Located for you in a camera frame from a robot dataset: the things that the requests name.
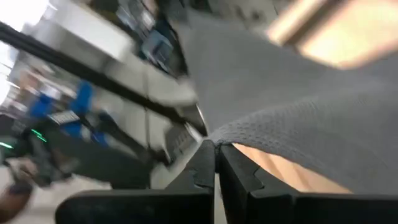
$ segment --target white wall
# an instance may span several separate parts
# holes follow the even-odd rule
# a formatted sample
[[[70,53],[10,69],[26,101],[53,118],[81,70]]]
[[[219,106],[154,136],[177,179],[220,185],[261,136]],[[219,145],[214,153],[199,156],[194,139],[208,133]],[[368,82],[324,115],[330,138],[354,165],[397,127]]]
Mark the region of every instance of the white wall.
[[[115,60],[123,61],[133,41],[121,29],[83,4],[60,2],[51,20]]]

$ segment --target black metal bar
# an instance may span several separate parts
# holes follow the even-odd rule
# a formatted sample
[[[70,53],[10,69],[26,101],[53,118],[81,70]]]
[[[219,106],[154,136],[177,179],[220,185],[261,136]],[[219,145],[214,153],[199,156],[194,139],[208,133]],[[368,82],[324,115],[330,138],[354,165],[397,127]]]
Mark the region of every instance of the black metal bar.
[[[200,128],[200,126],[195,122],[189,121],[187,118],[180,116],[175,108],[151,101],[137,92],[125,87],[124,85],[121,85],[120,83],[108,78],[105,74],[90,69],[86,65],[77,62],[61,52],[51,49],[38,40],[22,34],[2,22],[0,22],[0,40],[19,50],[23,50],[47,62],[50,62],[76,75],[79,78],[89,81],[96,86],[104,88],[105,90],[115,93],[143,107],[149,108],[150,110],[167,117],[175,123],[189,123],[193,127],[197,128],[201,134],[207,134],[206,130]]]

